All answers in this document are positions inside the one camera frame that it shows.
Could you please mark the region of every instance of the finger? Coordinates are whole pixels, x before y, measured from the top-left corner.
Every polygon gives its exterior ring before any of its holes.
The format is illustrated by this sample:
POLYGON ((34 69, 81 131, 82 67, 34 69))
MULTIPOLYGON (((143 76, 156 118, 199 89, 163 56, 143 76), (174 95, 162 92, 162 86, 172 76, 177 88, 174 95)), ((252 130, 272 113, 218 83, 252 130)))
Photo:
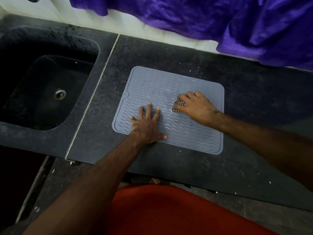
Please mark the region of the finger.
POLYGON ((146 110, 146 117, 145 118, 151 118, 151 110, 152 110, 152 104, 147 104, 147 110, 146 110))
POLYGON ((160 108, 157 108, 156 113, 154 114, 154 116, 153 116, 153 119, 152 119, 152 120, 157 121, 157 120, 158 120, 158 118, 160 117, 160 113, 161 113, 160 108))
POLYGON ((179 111, 181 111, 181 112, 183 112, 183 113, 184 113, 184 112, 185 112, 186 107, 185 107, 185 106, 181 106, 181 105, 179 105, 179 104, 174 103, 173 109, 175 109, 175 110, 179 110, 179 111))
POLYGON ((202 95, 202 93, 201 93, 200 91, 196 91, 196 92, 195 92, 195 95, 196 95, 197 97, 204 96, 204 95, 202 95))
POLYGON ((191 91, 190 92, 188 92, 187 94, 186 94, 190 99, 194 99, 194 98, 196 98, 196 96, 195 96, 195 94, 193 94, 191 91))
POLYGON ((191 102, 190 98, 188 98, 188 97, 187 97, 186 95, 184 95, 184 94, 178 95, 177 99, 179 99, 179 100, 181 100, 181 101, 183 101, 183 102, 185 102, 185 103, 190 103, 190 102, 191 102))
POLYGON ((136 122, 135 118, 132 116, 131 117, 131 123, 134 124, 136 122))
POLYGON ((139 107, 139 111, 138 111, 138 119, 142 120, 143 119, 143 107, 139 107))
POLYGON ((159 134, 157 134, 156 138, 157 138, 156 141, 158 141, 158 140, 165 140, 165 139, 167 139, 167 135, 165 135, 163 133, 159 133, 159 134))

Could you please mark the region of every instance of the drying mat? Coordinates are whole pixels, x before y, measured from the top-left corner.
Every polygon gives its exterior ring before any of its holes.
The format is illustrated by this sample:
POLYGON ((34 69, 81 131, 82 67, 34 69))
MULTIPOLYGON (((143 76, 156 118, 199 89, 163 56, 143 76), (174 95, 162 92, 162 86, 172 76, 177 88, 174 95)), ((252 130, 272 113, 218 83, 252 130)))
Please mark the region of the drying mat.
POLYGON ((186 114, 173 112, 179 94, 201 91, 216 107, 224 112, 224 87, 215 82, 186 77, 151 68, 134 67, 128 78, 117 108, 112 127, 114 131, 129 134, 130 117, 138 118, 138 109, 152 103, 152 112, 161 109, 158 130, 168 136, 161 142, 205 153, 220 154, 223 134, 190 119, 186 114))

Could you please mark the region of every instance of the sink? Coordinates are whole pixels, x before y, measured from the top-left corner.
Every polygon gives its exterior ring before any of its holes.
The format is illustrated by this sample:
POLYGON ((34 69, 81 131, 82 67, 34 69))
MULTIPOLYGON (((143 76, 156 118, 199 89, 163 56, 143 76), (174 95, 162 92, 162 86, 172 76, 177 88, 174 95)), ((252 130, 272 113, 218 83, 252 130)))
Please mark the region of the sink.
POLYGON ((62 124, 73 110, 97 53, 76 46, 90 45, 86 39, 71 36, 70 44, 64 44, 53 31, 35 29, 35 36, 42 38, 34 38, 30 31, 34 29, 17 28, 0 38, 0 56, 5 56, 0 67, 6 72, 0 121, 49 130, 62 124))

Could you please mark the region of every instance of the orange shirt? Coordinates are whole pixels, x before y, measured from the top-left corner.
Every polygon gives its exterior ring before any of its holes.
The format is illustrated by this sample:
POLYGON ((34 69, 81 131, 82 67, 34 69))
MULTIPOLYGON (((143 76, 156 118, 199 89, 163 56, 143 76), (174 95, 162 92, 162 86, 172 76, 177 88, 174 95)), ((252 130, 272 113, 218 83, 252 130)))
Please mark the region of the orange shirt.
POLYGON ((115 194, 96 234, 276 234, 175 186, 128 185, 115 194))

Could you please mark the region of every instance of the forearm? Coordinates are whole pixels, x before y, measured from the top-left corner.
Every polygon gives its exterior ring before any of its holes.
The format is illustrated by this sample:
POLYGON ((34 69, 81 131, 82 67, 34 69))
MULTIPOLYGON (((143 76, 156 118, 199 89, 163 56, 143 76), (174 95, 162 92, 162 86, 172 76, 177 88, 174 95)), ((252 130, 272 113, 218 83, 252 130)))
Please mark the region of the forearm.
POLYGON ((109 207, 119 182, 143 144, 129 135, 87 170, 24 234, 83 234, 109 207))
POLYGON ((313 142, 299 135, 262 127, 218 113, 215 129, 256 151, 272 166, 313 191, 313 142))

